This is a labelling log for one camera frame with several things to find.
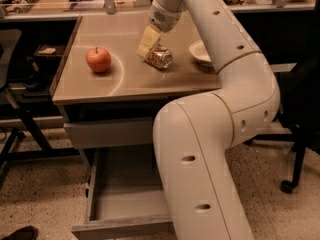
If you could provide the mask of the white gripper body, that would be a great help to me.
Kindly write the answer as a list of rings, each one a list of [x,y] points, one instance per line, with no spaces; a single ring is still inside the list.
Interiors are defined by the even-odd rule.
[[[172,12],[165,9],[157,0],[153,0],[149,12],[150,22],[161,32],[171,31],[177,24],[182,12]]]

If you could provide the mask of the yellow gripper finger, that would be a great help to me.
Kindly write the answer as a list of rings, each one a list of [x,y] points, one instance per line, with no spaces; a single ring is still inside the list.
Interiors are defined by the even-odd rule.
[[[142,38],[140,40],[140,43],[138,45],[137,55],[142,58],[146,58],[149,52],[160,41],[160,38],[161,38],[160,29],[153,24],[148,25],[145,28]]]

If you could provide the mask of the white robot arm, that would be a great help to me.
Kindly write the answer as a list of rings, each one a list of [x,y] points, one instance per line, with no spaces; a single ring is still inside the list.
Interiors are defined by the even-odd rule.
[[[222,0],[153,0],[138,53],[187,9],[220,81],[218,90],[176,99],[158,112],[153,144],[178,240],[254,240],[225,152],[274,119],[280,91],[265,56]]]

